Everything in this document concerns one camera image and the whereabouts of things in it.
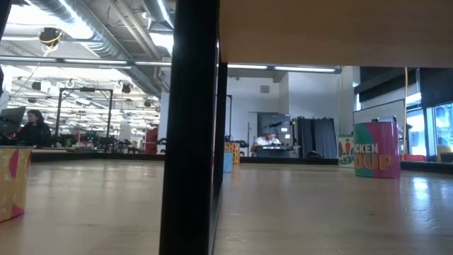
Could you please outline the can with red black letters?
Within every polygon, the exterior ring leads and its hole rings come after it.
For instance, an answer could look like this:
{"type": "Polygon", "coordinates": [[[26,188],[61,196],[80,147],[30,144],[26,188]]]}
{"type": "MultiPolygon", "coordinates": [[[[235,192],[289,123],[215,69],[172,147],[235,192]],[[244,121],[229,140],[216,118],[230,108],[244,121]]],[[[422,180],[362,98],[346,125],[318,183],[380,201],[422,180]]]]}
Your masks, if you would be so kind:
{"type": "Polygon", "coordinates": [[[225,152],[232,154],[232,160],[234,165],[240,164],[240,145],[236,142],[225,142],[225,152]]]}

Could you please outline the yellow and pink can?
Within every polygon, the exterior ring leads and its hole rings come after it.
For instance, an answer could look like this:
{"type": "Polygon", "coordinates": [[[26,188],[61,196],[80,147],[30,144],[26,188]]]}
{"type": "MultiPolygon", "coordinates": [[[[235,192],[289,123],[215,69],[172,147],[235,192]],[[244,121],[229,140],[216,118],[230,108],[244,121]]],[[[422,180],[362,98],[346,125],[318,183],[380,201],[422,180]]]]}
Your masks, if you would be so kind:
{"type": "Polygon", "coordinates": [[[25,212],[30,147],[0,147],[0,223],[25,212]]]}

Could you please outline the person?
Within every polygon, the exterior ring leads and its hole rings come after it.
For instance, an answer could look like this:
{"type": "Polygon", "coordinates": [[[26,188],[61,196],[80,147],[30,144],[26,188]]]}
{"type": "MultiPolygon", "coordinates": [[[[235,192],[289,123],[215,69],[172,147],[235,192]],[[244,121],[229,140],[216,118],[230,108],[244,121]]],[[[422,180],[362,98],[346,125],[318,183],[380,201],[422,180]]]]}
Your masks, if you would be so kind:
{"type": "Polygon", "coordinates": [[[28,122],[18,133],[18,139],[28,146],[50,147],[52,134],[42,113],[39,110],[29,110],[27,116],[28,122]]]}
{"type": "Polygon", "coordinates": [[[263,135],[254,139],[251,151],[257,152],[259,147],[267,145],[281,145],[281,141],[277,139],[275,129],[271,127],[264,128],[263,135]]]}

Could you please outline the dark desk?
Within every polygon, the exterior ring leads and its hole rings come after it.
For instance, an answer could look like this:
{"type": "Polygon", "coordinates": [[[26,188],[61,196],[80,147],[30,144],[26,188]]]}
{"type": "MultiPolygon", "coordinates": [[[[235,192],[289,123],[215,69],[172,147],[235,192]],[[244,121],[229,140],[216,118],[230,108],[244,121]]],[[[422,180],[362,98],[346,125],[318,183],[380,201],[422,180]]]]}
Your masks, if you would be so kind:
{"type": "Polygon", "coordinates": [[[281,144],[260,145],[256,147],[254,156],[262,158],[290,158],[298,149],[299,146],[286,146],[281,144]]]}

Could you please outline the dark grey curtain partition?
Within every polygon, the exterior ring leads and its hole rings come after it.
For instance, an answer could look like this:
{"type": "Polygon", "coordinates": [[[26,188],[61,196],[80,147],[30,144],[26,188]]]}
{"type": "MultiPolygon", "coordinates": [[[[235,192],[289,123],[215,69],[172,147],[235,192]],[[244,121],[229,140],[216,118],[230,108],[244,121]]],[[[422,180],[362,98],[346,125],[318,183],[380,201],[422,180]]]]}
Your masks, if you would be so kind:
{"type": "Polygon", "coordinates": [[[332,118],[299,116],[294,121],[294,142],[299,146],[299,157],[306,158],[307,152],[311,150],[318,152],[322,159],[338,157],[336,130],[332,118]]]}

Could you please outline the long ceiling light strip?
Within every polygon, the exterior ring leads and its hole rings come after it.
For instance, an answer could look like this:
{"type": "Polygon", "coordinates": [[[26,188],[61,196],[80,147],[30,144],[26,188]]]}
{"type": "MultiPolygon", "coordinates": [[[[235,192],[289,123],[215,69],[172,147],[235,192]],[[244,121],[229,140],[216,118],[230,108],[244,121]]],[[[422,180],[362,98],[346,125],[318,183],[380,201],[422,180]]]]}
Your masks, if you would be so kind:
{"type": "Polygon", "coordinates": [[[315,66],[282,66],[282,65],[262,65],[262,64],[228,64],[229,69],[273,71],[273,72],[306,72],[306,73],[323,73],[339,74],[342,72],[341,67],[315,67],[315,66]]]}
{"type": "Polygon", "coordinates": [[[141,61],[141,60],[118,60],[118,59],[80,59],[80,58],[53,58],[53,57],[24,57],[0,55],[0,62],[29,62],[29,63],[59,63],[59,64],[91,64],[110,66],[150,66],[170,67],[171,62],[141,61]]]}

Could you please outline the black background robot arms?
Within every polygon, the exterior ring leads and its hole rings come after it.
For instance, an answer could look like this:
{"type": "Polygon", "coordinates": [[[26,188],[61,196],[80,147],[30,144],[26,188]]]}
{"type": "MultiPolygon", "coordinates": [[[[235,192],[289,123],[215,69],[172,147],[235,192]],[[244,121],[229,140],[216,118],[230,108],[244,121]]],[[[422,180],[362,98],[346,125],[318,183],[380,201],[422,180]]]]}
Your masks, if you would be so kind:
{"type": "Polygon", "coordinates": [[[72,147],[105,149],[113,148],[119,140],[113,136],[100,136],[96,131],[77,132],[71,135],[72,147]]]}

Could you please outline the black round ceiling device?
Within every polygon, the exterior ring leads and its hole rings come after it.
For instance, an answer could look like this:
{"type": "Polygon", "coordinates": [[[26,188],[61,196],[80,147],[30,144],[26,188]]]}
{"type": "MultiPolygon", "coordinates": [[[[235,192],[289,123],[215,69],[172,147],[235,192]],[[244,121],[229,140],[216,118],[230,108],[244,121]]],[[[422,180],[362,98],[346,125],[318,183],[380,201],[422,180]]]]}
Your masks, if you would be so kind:
{"type": "Polygon", "coordinates": [[[45,46],[56,47],[64,32],[56,28],[44,28],[38,35],[38,40],[45,46]]]}

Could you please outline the black roller blind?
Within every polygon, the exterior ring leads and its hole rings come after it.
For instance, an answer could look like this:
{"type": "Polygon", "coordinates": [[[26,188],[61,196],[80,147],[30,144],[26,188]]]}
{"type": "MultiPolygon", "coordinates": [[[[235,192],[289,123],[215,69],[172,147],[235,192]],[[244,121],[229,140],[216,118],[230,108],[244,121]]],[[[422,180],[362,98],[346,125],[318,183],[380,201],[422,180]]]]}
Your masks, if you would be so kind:
{"type": "Polygon", "coordinates": [[[433,107],[453,102],[453,69],[420,69],[421,105],[433,107]]]}

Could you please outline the dark computer monitor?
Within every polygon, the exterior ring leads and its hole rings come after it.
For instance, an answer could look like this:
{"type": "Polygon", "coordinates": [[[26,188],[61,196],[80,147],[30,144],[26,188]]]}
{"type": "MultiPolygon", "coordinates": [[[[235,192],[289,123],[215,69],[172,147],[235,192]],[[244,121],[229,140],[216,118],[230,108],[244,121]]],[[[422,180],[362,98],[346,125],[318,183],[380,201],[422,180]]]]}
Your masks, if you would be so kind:
{"type": "Polygon", "coordinates": [[[16,133],[22,124],[26,107],[6,108],[0,112],[0,133],[16,133]]]}

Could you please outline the large glass window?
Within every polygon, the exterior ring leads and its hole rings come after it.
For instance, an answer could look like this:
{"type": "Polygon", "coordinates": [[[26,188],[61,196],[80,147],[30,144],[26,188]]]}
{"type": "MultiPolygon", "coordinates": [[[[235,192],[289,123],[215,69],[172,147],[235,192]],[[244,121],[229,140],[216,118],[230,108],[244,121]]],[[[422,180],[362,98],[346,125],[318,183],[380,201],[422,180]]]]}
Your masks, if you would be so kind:
{"type": "Polygon", "coordinates": [[[423,108],[421,93],[406,100],[408,153],[437,162],[437,146],[453,147],[453,103],[423,108]]]}

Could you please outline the yellow object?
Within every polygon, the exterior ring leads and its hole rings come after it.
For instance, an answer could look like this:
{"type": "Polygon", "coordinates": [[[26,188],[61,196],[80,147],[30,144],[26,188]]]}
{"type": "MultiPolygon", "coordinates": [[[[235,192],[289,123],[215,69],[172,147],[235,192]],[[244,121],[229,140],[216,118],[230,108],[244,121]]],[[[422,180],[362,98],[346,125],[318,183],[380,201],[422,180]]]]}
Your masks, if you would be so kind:
{"type": "Polygon", "coordinates": [[[449,145],[438,145],[437,162],[453,164],[453,147],[450,147],[449,145]]]}

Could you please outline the silver spiral ceiling duct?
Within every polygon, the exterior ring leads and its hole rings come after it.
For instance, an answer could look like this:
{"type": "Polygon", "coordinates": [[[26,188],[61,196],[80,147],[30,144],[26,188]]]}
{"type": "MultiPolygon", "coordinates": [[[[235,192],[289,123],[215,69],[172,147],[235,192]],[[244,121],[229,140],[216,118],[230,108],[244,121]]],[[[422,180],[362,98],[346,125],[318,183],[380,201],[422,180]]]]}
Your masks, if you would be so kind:
{"type": "Polygon", "coordinates": [[[82,0],[28,1],[47,15],[58,18],[66,34],[87,39],[85,47],[102,60],[132,58],[82,0]]]}
{"type": "Polygon", "coordinates": [[[149,31],[173,31],[174,15],[166,0],[142,0],[149,17],[149,31]]]}

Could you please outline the black aluminium table frame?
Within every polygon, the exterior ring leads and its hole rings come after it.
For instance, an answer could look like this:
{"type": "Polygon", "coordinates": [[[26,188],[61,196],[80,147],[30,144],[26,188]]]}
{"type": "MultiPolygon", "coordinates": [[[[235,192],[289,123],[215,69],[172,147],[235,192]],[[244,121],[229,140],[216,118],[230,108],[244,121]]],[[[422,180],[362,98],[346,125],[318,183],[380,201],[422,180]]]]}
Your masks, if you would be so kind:
{"type": "MultiPolygon", "coordinates": [[[[114,159],[114,160],[139,160],[163,162],[164,155],[153,154],[105,154],[105,153],[85,153],[85,152],[33,152],[31,156],[32,163],[43,162],[64,162],[89,159],[114,159]]],[[[258,158],[242,157],[241,163],[244,164],[320,164],[320,165],[337,165],[337,159],[300,159],[300,158],[258,158]]],[[[406,171],[420,171],[425,173],[449,174],[453,175],[453,164],[433,163],[421,161],[402,161],[401,169],[406,171]]]]}

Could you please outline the black metal frame rig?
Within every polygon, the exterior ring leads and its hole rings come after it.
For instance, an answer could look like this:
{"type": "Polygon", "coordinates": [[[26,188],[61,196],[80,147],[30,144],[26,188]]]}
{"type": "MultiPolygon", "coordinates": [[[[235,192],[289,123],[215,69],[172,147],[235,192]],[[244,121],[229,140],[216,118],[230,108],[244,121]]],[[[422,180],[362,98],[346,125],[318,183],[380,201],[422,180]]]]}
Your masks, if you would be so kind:
{"type": "Polygon", "coordinates": [[[94,148],[105,147],[110,138],[113,116],[113,90],[93,86],[63,88],[59,90],[55,137],[65,130],[84,135],[94,148]]]}

